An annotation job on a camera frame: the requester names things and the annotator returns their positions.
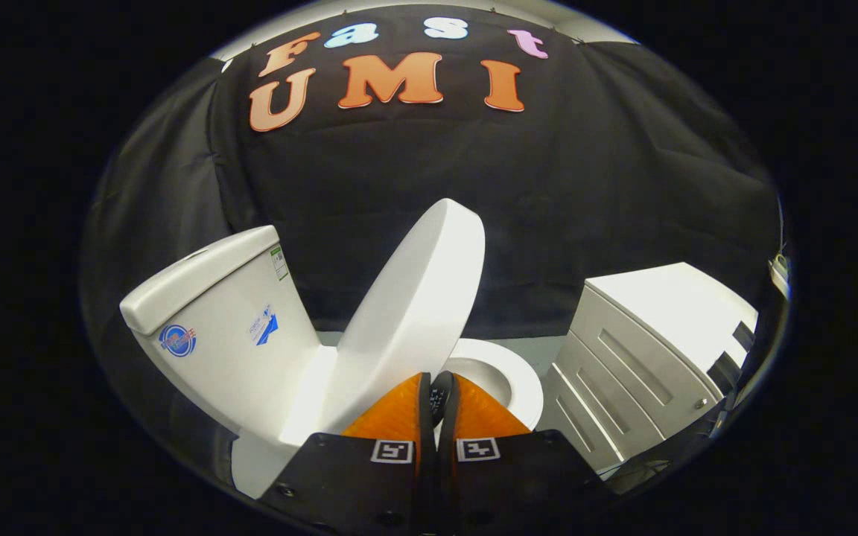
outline toilet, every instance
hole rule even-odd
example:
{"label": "toilet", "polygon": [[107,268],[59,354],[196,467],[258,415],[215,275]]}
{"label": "toilet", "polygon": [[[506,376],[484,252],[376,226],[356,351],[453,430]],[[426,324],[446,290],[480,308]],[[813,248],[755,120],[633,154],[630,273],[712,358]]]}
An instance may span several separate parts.
{"label": "toilet", "polygon": [[419,372],[462,374],[528,427],[538,423],[541,383],[528,363],[496,344],[460,339],[484,244],[477,214],[453,200],[433,204],[336,346],[314,331],[272,226],[187,255],[125,296],[120,309],[168,380],[238,435],[235,485],[258,497],[310,434],[342,432]]}

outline orange letter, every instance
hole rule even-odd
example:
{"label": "orange letter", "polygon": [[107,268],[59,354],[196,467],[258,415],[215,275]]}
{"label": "orange letter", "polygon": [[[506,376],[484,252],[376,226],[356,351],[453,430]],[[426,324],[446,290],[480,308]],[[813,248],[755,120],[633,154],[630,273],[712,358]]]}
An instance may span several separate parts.
{"label": "orange letter", "polygon": [[372,102],[366,93],[366,85],[372,88],[382,102],[389,102],[396,89],[406,83],[399,94],[405,103],[430,104],[442,102],[442,94],[436,89],[436,64],[442,57],[432,52],[413,52],[402,58],[399,65],[390,70],[378,57],[354,57],[343,62],[350,70],[346,96],[337,103],[340,108],[360,108]]}
{"label": "orange letter", "polygon": [[280,82],[271,82],[266,86],[253,89],[251,128],[256,132],[265,133],[293,121],[303,110],[303,103],[307,99],[307,80],[314,72],[317,72],[315,68],[304,68],[303,71],[287,76],[287,82],[290,83],[290,102],[287,104],[287,109],[280,113],[270,112],[270,99],[273,96],[273,90],[280,85]]}
{"label": "orange letter", "polygon": [[507,112],[524,111],[525,105],[518,100],[518,91],[515,90],[515,75],[521,72],[521,69],[510,63],[491,59],[481,63],[489,71],[489,96],[486,98],[486,104]]}
{"label": "orange letter", "polygon": [[307,50],[306,42],[313,41],[317,37],[320,37],[320,32],[314,31],[313,33],[304,35],[299,39],[294,39],[286,45],[280,45],[272,51],[267,52],[269,57],[267,59],[267,67],[264,67],[263,71],[260,71],[258,76],[266,76],[267,74],[271,74],[271,72],[276,71],[278,68],[290,65],[295,61],[295,59],[290,56],[300,54],[300,52]]}

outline white cabinet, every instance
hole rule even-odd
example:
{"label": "white cabinet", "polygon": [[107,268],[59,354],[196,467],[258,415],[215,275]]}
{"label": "white cabinet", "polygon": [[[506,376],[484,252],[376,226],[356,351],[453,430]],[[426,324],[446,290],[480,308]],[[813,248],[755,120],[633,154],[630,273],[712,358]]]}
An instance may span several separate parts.
{"label": "white cabinet", "polygon": [[597,469],[669,438],[722,399],[708,369],[756,311],[688,264],[589,278],[562,350],[542,380],[538,430],[557,428]]}

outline toilet tank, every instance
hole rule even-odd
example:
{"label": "toilet tank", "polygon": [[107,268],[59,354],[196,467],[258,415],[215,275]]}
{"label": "toilet tank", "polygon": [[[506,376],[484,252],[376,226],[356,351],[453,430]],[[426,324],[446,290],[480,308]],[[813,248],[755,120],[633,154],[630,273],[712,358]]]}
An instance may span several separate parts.
{"label": "toilet tank", "polygon": [[276,229],[187,255],[120,304],[134,338],[185,396],[234,433],[276,442],[320,339]]}

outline cabinet drawer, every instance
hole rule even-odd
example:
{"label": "cabinet drawer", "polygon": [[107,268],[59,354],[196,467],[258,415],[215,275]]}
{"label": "cabinet drawer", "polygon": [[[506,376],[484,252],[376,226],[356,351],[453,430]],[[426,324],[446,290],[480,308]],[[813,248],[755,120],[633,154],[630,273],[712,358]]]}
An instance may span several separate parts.
{"label": "cabinet drawer", "polygon": [[623,462],[594,416],[552,364],[542,381],[544,410],[537,430],[558,430],[595,471]]}
{"label": "cabinet drawer", "polygon": [[626,388],[665,438],[719,400],[709,377],[699,376],[674,350],[587,286],[571,333]]}
{"label": "cabinet drawer", "polygon": [[641,405],[573,333],[568,332],[555,363],[622,456],[630,458],[664,440]]}

